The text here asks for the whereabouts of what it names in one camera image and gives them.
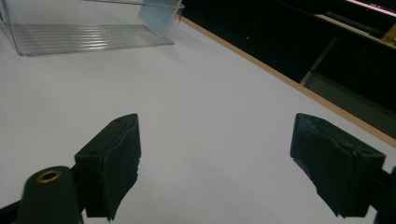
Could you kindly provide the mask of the white metal stand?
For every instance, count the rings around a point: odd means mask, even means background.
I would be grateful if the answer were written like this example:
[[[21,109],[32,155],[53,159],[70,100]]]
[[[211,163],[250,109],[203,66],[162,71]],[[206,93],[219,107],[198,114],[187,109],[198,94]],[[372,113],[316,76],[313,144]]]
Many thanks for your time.
[[[373,42],[376,46],[380,46],[381,48],[392,49],[396,51],[396,44],[392,41],[386,41],[386,34],[378,29],[373,27],[364,25],[360,22],[353,21],[352,19],[348,19],[347,17],[343,17],[333,12],[324,12],[323,14],[315,14],[315,17],[321,21],[325,21],[332,26],[335,26],[337,29],[342,29],[344,32],[349,34],[357,35],[362,38],[368,39]],[[317,72],[318,67],[323,62],[327,54],[330,52],[336,41],[339,37],[334,36],[325,50],[321,52],[319,57],[316,59],[313,66],[308,70],[304,78],[301,80],[301,84],[306,86],[309,82],[310,78]]]

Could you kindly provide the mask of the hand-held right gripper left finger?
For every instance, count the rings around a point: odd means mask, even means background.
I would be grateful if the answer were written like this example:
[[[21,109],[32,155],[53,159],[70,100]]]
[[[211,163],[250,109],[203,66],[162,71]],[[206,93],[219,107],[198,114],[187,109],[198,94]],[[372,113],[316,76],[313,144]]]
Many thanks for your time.
[[[136,114],[113,119],[75,155],[78,197],[88,217],[115,218],[137,180],[140,158]]]

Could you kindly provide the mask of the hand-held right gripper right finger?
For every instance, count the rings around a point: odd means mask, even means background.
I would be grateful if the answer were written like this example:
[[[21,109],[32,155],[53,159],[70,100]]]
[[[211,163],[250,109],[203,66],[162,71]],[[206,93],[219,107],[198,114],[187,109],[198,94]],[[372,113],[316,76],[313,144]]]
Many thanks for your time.
[[[290,156],[337,216],[363,217],[385,154],[325,119],[295,116]]]

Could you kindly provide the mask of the clear plastic box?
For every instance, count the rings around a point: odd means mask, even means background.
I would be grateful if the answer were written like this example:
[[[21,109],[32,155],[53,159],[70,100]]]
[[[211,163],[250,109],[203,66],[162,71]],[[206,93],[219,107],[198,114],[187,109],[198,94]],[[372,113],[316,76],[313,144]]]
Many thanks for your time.
[[[143,0],[0,0],[0,30],[21,56],[171,45],[139,18]]]

